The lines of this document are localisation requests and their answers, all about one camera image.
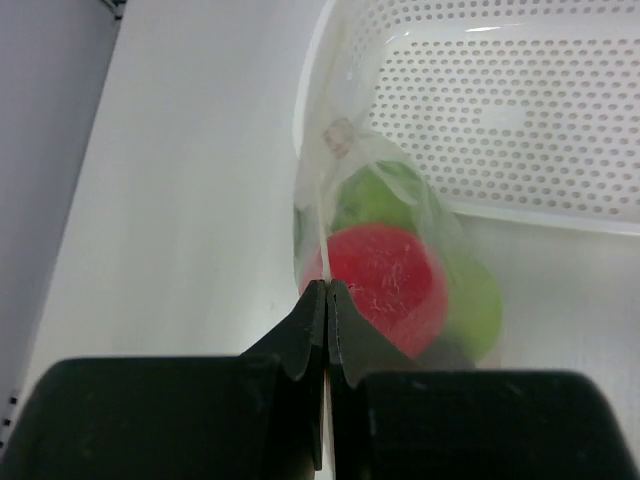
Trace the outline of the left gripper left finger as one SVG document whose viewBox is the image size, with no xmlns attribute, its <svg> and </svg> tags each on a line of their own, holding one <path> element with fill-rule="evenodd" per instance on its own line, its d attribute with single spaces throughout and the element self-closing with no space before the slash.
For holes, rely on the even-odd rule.
<svg viewBox="0 0 640 480">
<path fill-rule="evenodd" d="M 5 479 L 311 479 L 322 467 L 326 286 L 237 356 L 94 357 L 37 382 Z"/>
</svg>

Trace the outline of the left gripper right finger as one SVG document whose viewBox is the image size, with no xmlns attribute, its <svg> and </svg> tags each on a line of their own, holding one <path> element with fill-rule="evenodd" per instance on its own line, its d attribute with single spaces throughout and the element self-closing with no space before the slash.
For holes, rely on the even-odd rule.
<svg viewBox="0 0 640 480">
<path fill-rule="evenodd" d="M 423 370 L 327 290 L 337 479 L 635 479 L 611 406 L 567 370 Z"/>
</svg>

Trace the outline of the clear zip top bag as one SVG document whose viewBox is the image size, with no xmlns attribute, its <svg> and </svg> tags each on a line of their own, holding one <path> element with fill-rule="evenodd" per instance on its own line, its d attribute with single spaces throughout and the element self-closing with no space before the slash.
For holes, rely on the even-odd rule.
<svg viewBox="0 0 640 480">
<path fill-rule="evenodd" d="M 442 106 L 415 45 L 365 60 L 346 21 L 324 32 L 301 116 L 294 275 L 342 282 L 374 335 L 429 369 L 496 366 L 503 301 L 439 195 Z"/>
</svg>

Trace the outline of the red fake tomato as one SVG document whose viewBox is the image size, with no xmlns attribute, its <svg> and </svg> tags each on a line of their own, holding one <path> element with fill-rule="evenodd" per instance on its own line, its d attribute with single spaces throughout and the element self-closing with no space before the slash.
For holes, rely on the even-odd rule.
<svg viewBox="0 0 640 480">
<path fill-rule="evenodd" d="M 441 334 L 449 288 L 435 251 L 413 232 L 382 223 L 350 226 L 327 241 L 331 276 L 344 282 L 360 314 L 416 358 Z"/>
</svg>

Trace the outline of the green fake fruit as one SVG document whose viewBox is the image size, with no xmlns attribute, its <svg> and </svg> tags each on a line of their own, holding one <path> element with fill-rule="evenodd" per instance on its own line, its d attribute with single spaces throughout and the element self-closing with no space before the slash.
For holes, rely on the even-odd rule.
<svg viewBox="0 0 640 480">
<path fill-rule="evenodd" d="M 489 356 L 502 326 L 497 281 L 470 249 L 458 220 L 422 177 L 396 161 L 357 170 L 338 188 L 332 230 L 364 223 L 400 227 L 431 247 L 448 290 L 443 340 L 473 363 Z"/>
</svg>

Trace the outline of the white perforated plastic basket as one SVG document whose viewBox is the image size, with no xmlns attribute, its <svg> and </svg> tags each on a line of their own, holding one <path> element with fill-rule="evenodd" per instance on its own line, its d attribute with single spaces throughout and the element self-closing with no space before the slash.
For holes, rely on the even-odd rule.
<svg viewBox="0 0 640 480">
<path fill-rule="evenodd" d="M 460 213 L 639 231 L 635 1 L 329 1 L 299 81 Z"/>
</svg>

